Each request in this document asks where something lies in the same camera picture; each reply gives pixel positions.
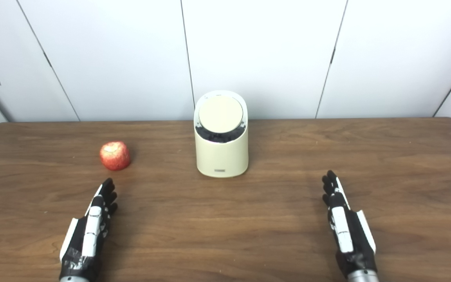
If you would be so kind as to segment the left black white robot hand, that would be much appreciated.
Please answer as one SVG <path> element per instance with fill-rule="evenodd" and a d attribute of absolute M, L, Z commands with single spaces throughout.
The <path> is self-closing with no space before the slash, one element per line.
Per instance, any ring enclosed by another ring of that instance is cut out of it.
<path fill-rule="evenodd" d="M 112 178 L 100 184 L 83 217 L 72 218 L 60 249 L 61 282 L 95 282 L 112 215 L 118 208 Z"/>

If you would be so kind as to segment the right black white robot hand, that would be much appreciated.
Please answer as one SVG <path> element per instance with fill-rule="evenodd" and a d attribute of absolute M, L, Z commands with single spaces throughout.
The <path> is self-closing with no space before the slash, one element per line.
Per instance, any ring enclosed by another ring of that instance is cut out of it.
<path fill-rule="evenodd" d="M 336 261 L 348 282 L 378 282 L 376 243 L 362 210 L 353 211 L 333 171 L 322 177 L 323 202 L 337 244 Z"/>

